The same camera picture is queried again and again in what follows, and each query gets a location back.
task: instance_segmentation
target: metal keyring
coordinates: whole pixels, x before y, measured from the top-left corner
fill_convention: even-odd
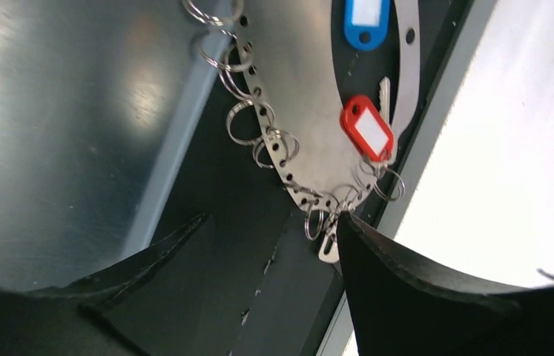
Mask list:
[[[290,188],[295,190],[296,192],[300,193],[306,193],[314,196],[314,198],[322,198],[325,196],[325,194],[320,193],[319,191],[315,191],[314,189],[303,187],[302,185],[296,183],[296,182],[284,182],[283,185],[285,188]]]
[[[217,60],[211,58],[205,50],[202,49],[202,46],[200,45],[200,42],[202,41],[202,38],[207,36],[209,33],[212,32],[219,32],[223,33],[227,36],[230,36],[232,39],[237,40],[237,36],[235,36],[235,33],[229,32],[227,30],[223,30],[221,28],[210,28],[206,30],[205,32],[201,33],[196,37],[196,49],[198,50],[198,53],[201,55],[202,58],[204,58],[207,63],[209,63],[212,67],[226,70],[228,72],[243,72],[244,70],[249,69],[253,65],[253,47],[250,46],[248,43],[244,45],[243,51],[244,54],[240,54],[240,61],[241,63],[238,65],[227,65],[225,63],[218,62]]]
[[[294,150],[292,151],[291,154],[290,154],[288,143],[286,141],[286,137],[288,136],[294,140]],[[280,140],[281,144],[285,147],[286,159],[284,159],[284,163],[292,161],[298,155],[300,151],[300,142],[296,137],[294,137],[294,135],[292,135],[288,131],[281,131],[275,128],[268,128],[266,129],[266,133],[261,135],[261,137],[257,139],[257,141],[253,145],[253,159],[255,160],[255,163],[257,163],[257,165],[259,165],[261,168],[270,168],[270,169],[274,168],[273,165],[267,165],[259,161],[259,154],[261,153],[261,150],[267,147],[266,141],[272,141],[276,139]]]
[[[253,105],[260,105],[261,107],[266,109],[266,116],[268,117],[268,125],[270,127],[274,123],[274,110],[272,110],[272,107],[266,104],[265,102],[255,102],[254,100],[250,100],[250,99],[238,102],[237,104],[235,104],[234,107],[232,107],[228,111],[228,114],[226,115],[226,131],[228,132],[228,136],[231,137],[233,142],[237,143],[238,145],[252,146],[252,145],[255,145],[255,143],[258,140],[261,140],[262,138],[262,136],[259,136],[254,139],[238,139],[235,136],[233,136],[233,133],[231,132],[231,124],[233,123],[233,119],[235,119],[235,116],[237,115],[237,113]]]
[[[228,46],[228,49],[222,55],[222,63],[224,65],[228,65],[228,60],[231,56],[231,53],[236,48],[237,48],[237,44],[235,43]],[[233,80],[233,76],[231,75],[231,72],[218,68],[218,76],[220,77],[220,81],[224,85],[224,88],[228,90],[229,93],[233,94],[233,96],[235,96],[235,98],[238,100],[256,99],[261,94],[261,92],[253,93],[253,94],[244,93],[244,91],[240,89],[240,87],[238,87],[237,84],[235,84],[235,81]]]
[[[244,1],[231,0],[231,3],[233,5],[233,14],[227,17],[217,17],[201,11],[201,9],[194,5],[192,0],[182,0],[182,4],[185,6],[185,9],[190,15],[203,24],[209,24],[211,26],[224,26],[225,24],[232,24],[241,17],[244,9]]]
[[[358,200],[359,196],[362,194],[362,192],[353,184],[339,185],[333,190],[332,194],[334,194],[335,191],[337,191],[338,189],[345,187],[349,189],[349,192],[345,195],[344,199],[340,201],[335,207],[335,214],[340,214],[342,211],[353,211],[355,209],[355,206],[353,206],[353,202],[355,200]],[[352,191],[355,192],[355,196],[352,199],[349,199],[349,195]]]
[[[368,172],[362,167],[362,163],[366,164],[366,167],[370,168],[371,171]],[[373,162],[368,156],[362,156],[362,159],[359,162],[360,170],[369,176],[377,177],[377,179],[380,179],[380,176],[383,176],[382,171],[382,164],[380,162]]]
[[[309,206],[307,208],[307,215],[305,216],[304,228],[305,228],[305,236],[307,237],[307,240],[315,241],[323,232],[323,226],[325,225],[325,211],[323,209],[312,209],[312,206],[314,206],[314,204],[309,202]],[[311,229],[309,226],[311,225],[311,213],[313,211],[318,211],[318,227],[316,227],[315,234],[312,235]]]
[[[375,193],[381,199],[383,199],[387,202],[396,202],[397,200],[401,199],[403,197],[403,195],[406,193],[406,183],[403,182],[403,178],[401,178],[399,173],[397,173],[395,170],[386,167],[386,168],[382,169],[382,171],[388,172],[388,173],[394,175],[395,177],[397,177],[399,179],[399,186],[398,186],[399,194],[396,197],[393,197],[393,196],[388,196],[385,193],[383,193],[381,191],[381,189],[379,188],[379,185],[377,185],[379,180],[377,182],[375,182],[375,184],[373,185],[373,189],[375,190]]]

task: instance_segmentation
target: key tag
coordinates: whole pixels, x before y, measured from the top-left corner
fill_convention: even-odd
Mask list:
[[[340,124],[357,149],[371,161],[384,162],[390,158],[394,135],[366,95],[356,95],[344,105]]]
[[[374,50],[388,34],[390,0],[346,0],[344,36],[356,50]]]

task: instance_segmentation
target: split ring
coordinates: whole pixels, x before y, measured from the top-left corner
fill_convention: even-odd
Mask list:
[[[397,200],[401,199],[403,197],[403,195],[406,193],[406,183],[403,181],[403,178],[401,178],[401,176],[399,175],[399,173],[397,173],[395,170],[393,169],[390,169],[390,168],[384,168],[383,170],[381,171],[385,171],[385,172],[388,172],[390,174],[392,174],[393,176],[397,177],[398,179],[398,183],[399,183],[399,186],[398,186],[398,190],[399,190],[399,193],[396,197],[393,197],[393,196],[389,196],[389,195],[386,195],[386,193],[383,193],[381,191],[381,189],[379,188],[379,185],[377,185],[377,183],[379,182],[379,180],[377,182],[375,182],[375,184],[373,185],[373,189],[375,190],[375,193],[383,200],[387,201],[387,202],[396,202]]]
[[[202,49],[202,46],[200,45],[202,38],[204,38],[211,32],[223,33],[231,37],[232,39],[237,40],[237,36],[235,36],[235,33],[232,33],[227,30],[223,30],[221,28],[210,28],[204,31],[203,33],[199,34],[198,37],[196,38],[196,49],[198,50],[198,53],[201,55],[201,57],[204,58],[207,61],[207,63],[209,63],[210,66],[218,68],[220,70],[226,70],[227,72],[233,72],[233,73],[243,72],[244,70],[247,70],[251,67],[251,65],[253,64],[254,54],[253,54],[253,48],[248,43],[244,44],[244,47],[242,47],[242,50],[240,51],[241,63],[239,63],[238,65],[229,65],[226,63],[218,62],[217,60],[211,58],[205,52],[205,50]]]
[[[182,0],[182,4],[185,6],[187,12],[196,20],[202,22],[203,24],[209,24],[211,26],[218,27],[224,26],[225,24],[232,24],[241,17],[242,11],[244,9],[244,0],[231,0],[231,3],[233,6],[233,14],[231,16],[218,17],[205,13],[204,11],[196,7],[196,5],[194,5],[192,0]]]
[[[305,225],[303,227],[305,229],[305,236],[307,237],[307,240],[315,241],[323,232],[323,226],[325,225],[325,211],[323,209],[312,209],[312,206],[313,204],[310,202],[307,208],[307,215],[305,216]],[[314,211],[318,211],[318,227],[316,227],[316,230],[312,235],[310,225],[311,214]]]
[[[239,113],[241,110],[245,108],[248,108],[254,105],[259,105],[262,108],[266,109],[266,116],[268,117],[269,127],[272,127],[272,125],[274,124],[274,110],[272,110],[272,107],[270,105],[264,102],[256,103],[250,99],[238,102],[237,104],[235,104],[234,107],[230,109],[230,111],[226,115],[226,131],[228,132],[228,136],[231,137],[233,142],[237,143],[238,145],[252,146],[252,145],[255,145],[263,137],[263,136],[259,136],[254,139],[238,139],[235,136],[233,136],[233,133],[231,132],[231,124],[233,124],[233,119],[235,119],[235,116],[237,115],[237,113]]]

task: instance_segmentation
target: white surface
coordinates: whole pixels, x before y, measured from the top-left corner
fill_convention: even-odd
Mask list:
[[[365,109],[360,118],[357,119],[355,130],[362,135],[364,141],[377,155],[380,155],[383,148],[388,144],[388,135],[383,132],[379,122],[377,122],[369,109]]]
[[[354,26],[379,26],[382,0],[353,0],[351,23]]]
[[[346,348],[344,349],[344,353],[342,356],[358,356],[359,352],[357,352],[357,342],[355,341],[355,333],[351,333],[351,337],[349,338],[349,342],[346,344]]]
[[[554,1],[498,2],[396,240],[479,277],[551,282],[536,270],[554,274]]]

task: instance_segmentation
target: metal surface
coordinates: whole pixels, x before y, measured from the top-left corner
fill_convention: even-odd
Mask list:
[[[0,0],[1,287],[64,285],[149,244],[217,74],[179,7]]]
[[[336,243],[336,226],[332,226],[323,238],[318,250],[318,259],[324,263],[337,263],[340,261],[340,254]]]
[[[421,27],[418,18],[418,0],[395,1],[395,10],[400,37],[400,61],[397,103],[391,126],[392,133],[399,141],[401,134],[410,125],[418,104],[418,86],[421,81]],[[389,164],[397,159],[398,146],[392,146]]]
[[[340,127],[342,102],[333,69],[331,11],[332,3],[325,0],[248,1],[245,25],[235,25],[238,46],[250,43],[254,51],[256,73],[244,72],[248,87],[251,92],[260,88],[260,99],[274,109],[275,128],[300,141],[298,156],[286,164],[280,164],[286,159],[284,145],[268,152],[304,211],[316,196],[297,187],[324,194],[314,209],[333,211],[353,196],[352,187],[359,182],[364,186],[375,182],[357,169],[360,154]],[[268,120],[258,109],[257,116],[266,132]],[[369,192],[356,194],[355,205]]]
[[[412,200],[384,234],[482,278],[553,282],[537,269],[554,275],[554,1],[475,1],[402,175]]]

